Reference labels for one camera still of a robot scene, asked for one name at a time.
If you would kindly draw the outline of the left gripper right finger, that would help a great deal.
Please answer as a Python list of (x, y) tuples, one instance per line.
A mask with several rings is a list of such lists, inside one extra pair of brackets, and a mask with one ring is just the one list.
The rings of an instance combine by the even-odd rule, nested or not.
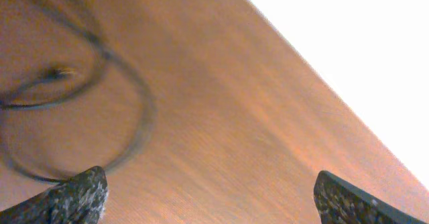
[(322, 224), (425, 224), (326, 170), (313, 197)]

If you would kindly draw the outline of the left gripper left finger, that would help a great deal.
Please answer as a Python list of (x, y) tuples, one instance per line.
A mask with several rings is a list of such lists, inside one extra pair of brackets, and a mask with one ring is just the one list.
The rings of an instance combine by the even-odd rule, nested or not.
[(104, 215), (108, 195), (105, 171), (94, 166), (1, 211), (1, 222), (98, 223)]

